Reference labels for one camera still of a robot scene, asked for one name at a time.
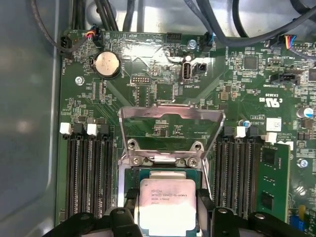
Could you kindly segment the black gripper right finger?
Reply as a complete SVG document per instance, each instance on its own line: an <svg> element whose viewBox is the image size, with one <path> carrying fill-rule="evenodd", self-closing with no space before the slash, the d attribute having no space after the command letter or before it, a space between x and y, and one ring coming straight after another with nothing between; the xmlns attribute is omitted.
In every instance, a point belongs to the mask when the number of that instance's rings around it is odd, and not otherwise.
<svg viewBox="0 0 316 237"><path fill-rule="evenodd" d="M243 219L230 209L216 207L207 189L198 189L197 219L204 237L307 237L304 232L265 212Z"/></svg>

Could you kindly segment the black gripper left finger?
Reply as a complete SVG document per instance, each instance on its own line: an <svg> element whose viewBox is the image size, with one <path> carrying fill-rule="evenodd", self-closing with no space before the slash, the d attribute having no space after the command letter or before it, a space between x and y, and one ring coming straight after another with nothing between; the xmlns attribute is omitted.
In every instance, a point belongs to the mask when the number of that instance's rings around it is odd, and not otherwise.
<svg viewBox="0 0 316 237"><path fill-rule="evenodd" d="M100 234L105 237L141 237L143 234L134 221L138 189L129 189L124 207L111 210L109 215L97 219L92 213L82 212L68 218L50 231L52 237L82 237Z"/></svg>

